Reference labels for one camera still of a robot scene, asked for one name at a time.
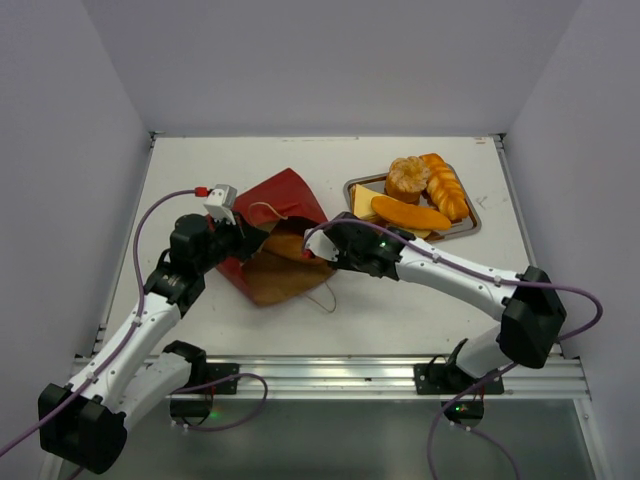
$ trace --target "red bag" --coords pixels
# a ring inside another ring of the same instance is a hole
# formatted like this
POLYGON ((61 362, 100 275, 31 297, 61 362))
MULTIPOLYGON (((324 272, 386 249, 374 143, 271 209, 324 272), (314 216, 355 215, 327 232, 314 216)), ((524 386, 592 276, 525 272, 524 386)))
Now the red bag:
POLYGON ((333 274, 326 262, 310 264, 302 259, 304 231, 326 222, 327 217, 309 186, 292 169, 287 168, 240 195, 233 209, 254 226, 272 232, 272 237, 282 234, 283 239, 299 239, 289 249, 296 252, 294 255, 300 252, 299 259, 263 250, 244 264, 229 258, 218 266, 218 271, 257 305, 288 300, 320 285, 333 274))

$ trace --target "metal tray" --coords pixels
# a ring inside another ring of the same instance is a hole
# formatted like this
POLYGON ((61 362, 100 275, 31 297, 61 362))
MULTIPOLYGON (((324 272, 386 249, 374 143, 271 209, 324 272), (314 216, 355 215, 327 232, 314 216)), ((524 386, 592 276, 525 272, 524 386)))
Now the metal tray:
MULTIPOLYGON (((453 169, 453 167, 451 165, 448 165, 448 166, 453 171, 458 181, 460 181, 460 178, 458 177, 458 174, 453 169)), ((359 185, 362 185, 363 187, 367 187, 368 189, 373 190, 374 192, 385 193, 384 184, 386 179, 387 179, 387 174, 380 173, 378 175, 370 175, 368 177, 354 178, 353 180, 349 180, 347 183, 345 183, 344 196, 347 200, 347 205, 349 205, 349 210, 353 211, 353 195, 351 193, 351 189, 355 185, 359 184, 359 185)), ((449 230, 432 231, 429 234, 429 236, 426 237, 424 240, 428 242, 438 242, 440 240, 447 240, 450 238, 459 238, 459 237, 465 237, 467 235, 473 235, 474 233, 480 231, 480 228, 482 227, 482 222, 480 221, 478 212, 476 212, 476 209, 473 207, 473 203, 471 203, 471 200, 469 199, 469 195, 467 195, 467 191, 464 189, 464 185, 462 185, 462 190, 464 191, 465 201, 469 206, 469 216, 463 220, 453 222, 453 225, 451 225, 451 228, 449 230)), ((419 205, 423 207, 436 208, 435 204, 429 198, 429 195, 427 194, 426 190, 422 192, 419 205)))

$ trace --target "red connector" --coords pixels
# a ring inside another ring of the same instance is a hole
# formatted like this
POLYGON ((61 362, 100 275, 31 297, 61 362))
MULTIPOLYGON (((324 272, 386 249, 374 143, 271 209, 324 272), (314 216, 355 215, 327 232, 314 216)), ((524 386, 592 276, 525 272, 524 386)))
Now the red connector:
POLYGON ((195 192, 196 192, 196 197, 208 197, 209 193, 211 193, 211 190, 209 190, 207 187, 196 187, 194 188, 195 192))

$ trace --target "tray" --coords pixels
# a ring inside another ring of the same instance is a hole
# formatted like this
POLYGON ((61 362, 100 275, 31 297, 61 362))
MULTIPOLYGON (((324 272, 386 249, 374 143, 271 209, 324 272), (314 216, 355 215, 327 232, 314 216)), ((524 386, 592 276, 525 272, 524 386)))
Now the tray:
MULTIPOLYGON (((460 182, 460 178, 458 177, 458 174, 456 173, 456 171, 453 169, 451 165, 448 165, 448 166, 451 169, 451 171, 453 171, 453 173, 456 175, 456 178, 460 182)), ((373 190, 374 192, 385 193, 384 184, 386 179, 387 179, 387 174, 380 173, 378 175, 370 175, 368 177, 354 178, 353 180, 347 181, 347 183, 345 183, 344 185, 344 196, 347 199, 347 205, 349 205, 349 210, 353 211, 353 196, 351 194, 351 189, 355 185, 359 184, 359 185, 362 185, 363 187, 367 187, 368 189, 373 190)), ((450 238, 459 238, 459 237, 465 237, 467 235, 473 235, 474 233, 477 233, 478 231, 480 231, 480 228, 482 227, 482 222, 480 221, 478 212, 476 212, 476 209, 473 207, 473 203, 471 203, 471 200, 467 195, 467 191, 464 189, 464 185, 462 185, 462 190, 464 191, 464 198, 465 198, 465 201, 467 202, 467 206, 469 207, 469 216, 463 220, 453 222, 449 230, 432 231, 428 237, 424 238, 424 240, 428 242, 438 242, 440 240, 447 240, 450 238)), ((436 208, 435 204, 431 202, 431 199, 429 198, 429 195, 427 194, 426 190, 422 192, 419 205, 423 207, 436 208)))

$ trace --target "gray partition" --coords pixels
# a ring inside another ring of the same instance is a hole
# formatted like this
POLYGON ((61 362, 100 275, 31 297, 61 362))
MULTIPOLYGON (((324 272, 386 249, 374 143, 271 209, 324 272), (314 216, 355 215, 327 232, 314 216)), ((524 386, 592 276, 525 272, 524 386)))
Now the gray partition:
MULTIPOLYGON (((219 401, 209 424, 235 420, 250 401, 219 401)), ((320 480, 430 478, 427 431, 438 402, 272 401, 253 422, 220 433, 171 427, 168 405, 133 432, 101 480, 320 480)), ((490 401, 481 429, 505 445, 528 479, 593 479, 571 400, 490 401)), ((443 422, 434 445, 442 479, 514 478, 493 445, 443 422)), ((66 479, 70 466, 63 469, 66 479)))

